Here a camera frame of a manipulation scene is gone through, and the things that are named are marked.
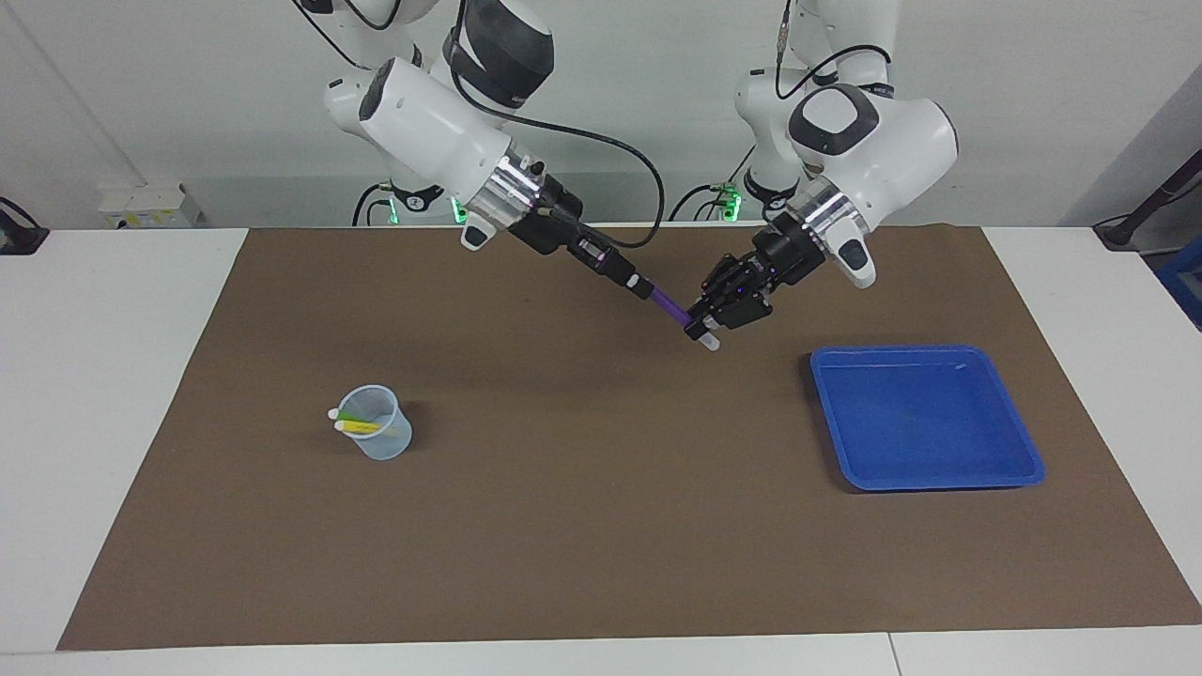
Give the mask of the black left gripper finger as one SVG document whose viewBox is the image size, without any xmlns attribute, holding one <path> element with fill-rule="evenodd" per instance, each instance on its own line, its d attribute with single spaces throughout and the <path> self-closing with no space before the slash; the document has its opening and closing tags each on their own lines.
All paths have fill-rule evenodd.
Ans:
<svg viewBox="0 0 1202 676">
<path fill-rule="evenodd" d="M 726 255 L 718 260 L 718 263 L 713 269 L 710 269 L 710 273 L 702 283 L 700 298 L 696 300 L 690 308 L 688 308 L 688 322 L 684 327 L 688 338 L 691 340 L 700 340 L 702 336 L 709 332 L 709 327 L 706 325 L 706 287 L 733 283 L 760 286 L 760 267 L 754 253 L 746 253 L 746 255 L 742 255 L 739 257 L 734 257 L 733 255 L 726 253 Z"/>
<path fill-rule="evenodd" d="M 739 330 L 770 316 L 770 291 L 751 284 L 712 285 L 704 290 L 709 330 Z"/>
</svg>

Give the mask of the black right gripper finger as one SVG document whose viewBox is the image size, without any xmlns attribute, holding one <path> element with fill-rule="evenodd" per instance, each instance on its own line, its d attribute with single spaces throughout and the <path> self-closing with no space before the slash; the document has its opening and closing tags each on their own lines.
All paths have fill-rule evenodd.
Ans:
<svg viewBox="0 0 1202 676">
<path fill-rule="evenodd" d="M 619 287 L 632 293 L 637 300 L 649 300 L 653 295 L 653 283 L 639 274 L 632 263 L 606 263 L 596 267 L 596 273 Z"/>
<path fill-rule="evenodd" d="M 626 287 L 636 297 L 650 297 L 656 291 L 655 285 L 639 274 L 639 269 L 621 253 L 601 253 L 601 275 Z"/>
</svg>

